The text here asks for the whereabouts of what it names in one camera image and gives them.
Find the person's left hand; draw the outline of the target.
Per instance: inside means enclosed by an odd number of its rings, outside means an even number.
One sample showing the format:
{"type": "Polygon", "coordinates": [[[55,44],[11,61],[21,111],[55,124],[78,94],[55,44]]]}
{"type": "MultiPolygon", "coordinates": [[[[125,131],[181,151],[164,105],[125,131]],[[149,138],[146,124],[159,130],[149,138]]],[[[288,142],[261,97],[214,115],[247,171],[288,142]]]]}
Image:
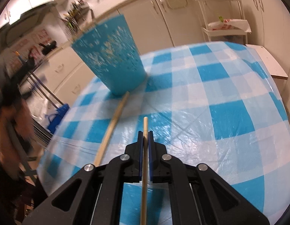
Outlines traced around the person's left hand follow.
{"type": "Polygon", "coordinates": [[[25,100],[17,106],[2,107],[0,110],[0,164],[5,172],[17,179],[21,156],[15,146],[17,136],[29,140],[33,135],[32,117],[25,100]]]}

